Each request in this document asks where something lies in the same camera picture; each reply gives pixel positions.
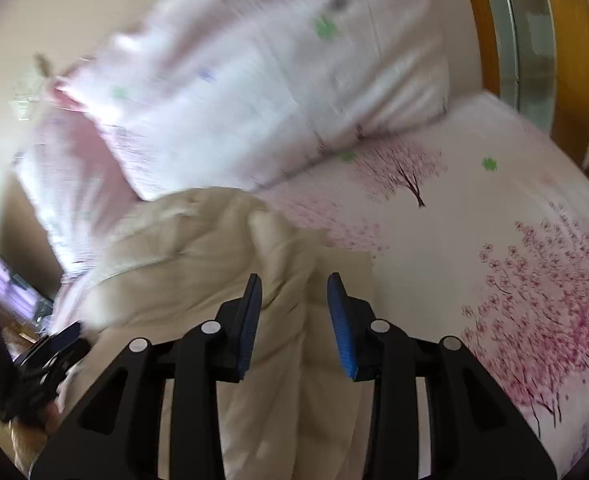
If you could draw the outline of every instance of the white pillow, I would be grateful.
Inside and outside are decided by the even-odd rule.
[[[252,190],[444,112],[434,0],[160,0],[65,85],[146,200]]]
[[[140,201],[94,123],[80,112],[49,108],[14,169],[64,280],[94,266],[112,226]]]

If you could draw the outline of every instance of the pink pillow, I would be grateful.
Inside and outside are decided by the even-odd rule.
[[[113,225],[140,201],[95,124],[72,110],[48,108],[15,173],[67,279],[94,265]]]

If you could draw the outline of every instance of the bed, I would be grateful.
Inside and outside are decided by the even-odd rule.
[[[0,252],[43,292],[54,294],[60,270],[30,203],[15,181],[8,184],[9,163],[27,130],[10,115],[12,87],[35,52],[63,70],[152,1],[0,2],[0,38],[13,39],[1,42],[0,53]],[[553,274],[589,271],[589,255],[574,248],[583,242],[589,251],[589,183],[530,123],[478,93],[483,60],[469,0],[439,6],[453,99],[446,120],[420,138],[406,134],[343,152],[260,196],[296,224],[329,229],[338,246],[370,251],[380,316],[415,337],[455,333],[478,348],[564,474],[589,446],[589,344],[580,355],[562,348],[589,335],[589,304],[561,305],[566,291]],[[558,261],[547,263],[542,251]],[[588,278],[577,279],[577,298],[589,299]],[[574,319],[587,332],[573,332]],[[497,365],[497,355],[514,353],[516,344],[501,330],[532,334],[545,349],[521,382],[508,378],[515,370]],[[552,349],[547,335],[554,335]],[[563,365],[550,372],[558,361]],[[536,390],[524,386],[533,374],[541,379]],[[543,378],[554,384],[544,386]]]

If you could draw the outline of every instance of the purple curtain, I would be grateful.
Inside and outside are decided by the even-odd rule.
[[[52,303],[41,296],[8,268],[0,258],[0,305],[14,314],[18,320],[35,320],[39,311],[52,307]]]

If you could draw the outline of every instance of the pink flower print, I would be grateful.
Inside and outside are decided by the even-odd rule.
[[[503,314],[503,316],[507,317],[508,319],[512,319],[513,311],[514,308],[504,301],[503,306],[501,307],[501,313]]]
[[[521,329],[521,330],[525,330],[528,327],[528,318],[526,316],[521,316],[519,318],[519,321],[517,322],[517,326]]]
[[[478,333],[478,335],[483,335],[483,333],[486,332],[487,328],[488,327],[481,319],[477,320],[477,333]]]
[[[387,248],[382,243],[378,223],[351,218],[338,203],[316,196],[310,190],[286,187],[279,194],[264,194],[263,199],[297,227],[327,229],[329,245],[333,247],[370,251],[373,256]]]
[[[541,288],[541,278],[536,272],[530,274],[530,284],[534,288]]]
[[[495,335],[497,335],[500,332],[502,332],[502,330],[503,330],[503,323],[500,320],[495,319],[494,322],[492,323],[492,332],[494,332]]]
[[[488,354],[486,349],[479,344],[475,345],[475,350],[473,353],[477,359],[485,359],[486,355]]]
[[[474,334],[475,333],[472,330],[470,330],[468,327],[466,327],[465,330],[463,331],[463,340],[465,340],[466,343],[469,344],[470,341],[473,340],[473,335]]]
[[[354,151],[348,176],[363,186],[370,198],[389,200],[408,189],[425,207],[421,187],[447,171],[441,152],[404,136],[368,140]]]
[[[527,269],[529,266],[530,264],[525,258],[520,258],[517,260],[517,272],[523,272],[523,270]]]

